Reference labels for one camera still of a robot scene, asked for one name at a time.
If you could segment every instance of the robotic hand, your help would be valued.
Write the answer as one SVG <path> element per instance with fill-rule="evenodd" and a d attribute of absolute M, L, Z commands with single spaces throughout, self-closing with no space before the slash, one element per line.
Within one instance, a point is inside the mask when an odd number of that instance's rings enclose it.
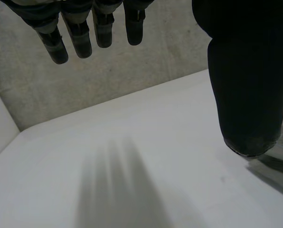
<path fill-rule="evenodd" d="M 68 60 L 65 45 L 58 30 L 61 16 L 80 58 L 92 54 L 86 19 L 93 13 L 96 42 L 107 48 L 112 44 L 113 12 L 123 3 L 127 38 L 131 45 L 142 41 L 145 10 L 154 0 L 1 0 L 30 25 L 39 35 L 52 60 L 57 64 Z"/>

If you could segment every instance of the gray wall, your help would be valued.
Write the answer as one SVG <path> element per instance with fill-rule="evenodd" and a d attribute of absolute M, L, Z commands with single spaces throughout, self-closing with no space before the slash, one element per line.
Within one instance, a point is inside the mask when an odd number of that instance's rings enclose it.
<path fill-rule="evenodd" d="M 126 40 L 123 7 L 114 13 L 113 44 L 75 55 L 66 27 L 59 30 L 69 61 L 56 65 L 36 32 L 0 2 L 0 96 L 20 130 L 207 68 L 210 38 L 196 24 L 191 0 L 155 0 L 146 10 L 143 42 Z"/>

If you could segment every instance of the gloved finger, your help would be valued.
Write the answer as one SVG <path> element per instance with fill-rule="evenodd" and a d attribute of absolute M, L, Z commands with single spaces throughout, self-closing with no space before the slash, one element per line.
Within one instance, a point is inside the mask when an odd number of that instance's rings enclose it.
<path fill-rule="evenodd" d="M 89 27 L 86 19 L 93 0 L 68 0 L 61 2 L 61 15 L 70 34 L 75 52 L 80 58 L 92 54 Z"/>
<path fill-rule="evenodd" d="M 123 0 L 94 0 L 92 15 L 96 41 L 99 47 L 107 48 L 112 44 L 113 12 Z"/>
<path fill-rule="evenodd" d="M 124 0 L 123 7 L 126 18 L 126 32 L 128 42 L 138 45 L 142 41 L 143 21 L 146 18 L 145 9 L 154 0 Z"/>
<path fill-rule="evenodd" d="M 55 63 L 62 64 L 68 60 L 68 54 L 57 27 L 59 4 L 52 2 L 22 6 L 11 0 L 1 1 L 37 32 Z"/>

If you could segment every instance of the black rubber tip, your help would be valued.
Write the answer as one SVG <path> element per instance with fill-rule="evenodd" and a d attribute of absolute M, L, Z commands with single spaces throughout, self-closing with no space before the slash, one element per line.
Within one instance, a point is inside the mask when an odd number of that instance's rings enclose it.
<path fill-rule="evenodd" d="M 130 45 L 139 45 L 143 36 L 143 21 L 126 20 L 127 38 Z"/>
<path fill-rule="evenodd" d="M 47 52 L 50 54 L 52 60 L 56 64 L 63 64 L 68 61 L 69 56 L 62 40 L 55 46 L 45 45 L 45 47 L 47 49 Z"/>
<path fill-rule="evenodd" d="M 92 55 L 92 45 L 89 33 L 82 36 L 71 36 L 75 52 L 80 58 L 88 58 Z"/>
<path fill-rule="evenodd" d="M 100 48 L 108 48 L 112 45 L 112 24 L 97 25 L 94 24 L 96 42 Z"/>
<path fill-rule="evenodd" d="M 277 142 L 276 139 L 266 140 L 263 137 L 249 139 L 224 139 L 226 145 L 235 153 L 248 157 L 256 158 L 273 148 Z"/>

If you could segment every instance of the white table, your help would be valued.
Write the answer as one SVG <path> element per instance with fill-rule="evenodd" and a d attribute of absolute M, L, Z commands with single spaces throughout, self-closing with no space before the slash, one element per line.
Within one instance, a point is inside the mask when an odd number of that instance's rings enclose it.
<path fill-rule="evenodd" d="M 22 132 L 0 228 L 283 228 L 283 195 L 246 166 L 202 71 Z"/>

